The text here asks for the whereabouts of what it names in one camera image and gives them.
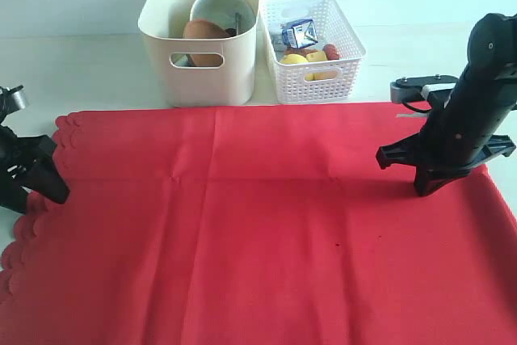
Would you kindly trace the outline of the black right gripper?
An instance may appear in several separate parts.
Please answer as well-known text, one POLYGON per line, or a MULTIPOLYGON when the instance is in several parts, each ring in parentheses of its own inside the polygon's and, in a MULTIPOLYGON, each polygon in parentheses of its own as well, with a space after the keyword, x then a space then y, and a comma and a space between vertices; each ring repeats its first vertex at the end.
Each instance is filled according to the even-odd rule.
POLYGON ((415 167, 414 189, 429 196, 441 187, 469 175, 466 167, 478 162, 486 145, 508 157, 516 149, 508 137, 492 137, 516 105, 516 67, 494 72, 467 66, 439 114, 421 131, 421 145, 430 161, 421 165, 420 139, 411 135, 376 151, 384 170, 393 164, 415 167))

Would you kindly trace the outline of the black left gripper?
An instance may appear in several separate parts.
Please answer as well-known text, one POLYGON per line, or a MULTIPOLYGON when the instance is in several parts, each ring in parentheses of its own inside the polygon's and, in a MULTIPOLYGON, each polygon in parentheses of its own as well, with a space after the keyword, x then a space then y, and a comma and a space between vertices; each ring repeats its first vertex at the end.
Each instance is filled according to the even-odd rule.
POLYGON ((57 145, 48 135, 19 137, 7 126, 1 126, 0 200, 3 208, 19 214, 27 212, 31 189, 56 204, 64 204, 69 187, 53 161, 57 145), (12 178, 19 176, 20 186, 12 178))

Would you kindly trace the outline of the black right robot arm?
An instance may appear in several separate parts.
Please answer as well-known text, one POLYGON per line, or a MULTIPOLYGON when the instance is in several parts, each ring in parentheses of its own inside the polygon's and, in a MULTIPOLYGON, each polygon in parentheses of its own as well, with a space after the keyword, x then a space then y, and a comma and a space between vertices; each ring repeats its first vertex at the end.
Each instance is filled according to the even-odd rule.
POLYGON ((390 98, 427 120, 418 133, 381 146, 381 169, 415 168, 414 187, 428 196, 442 186, 516 149, 498 127, 516 109, 516 18, 487 14, 469 37, 461 76, 399 78, 390 98))

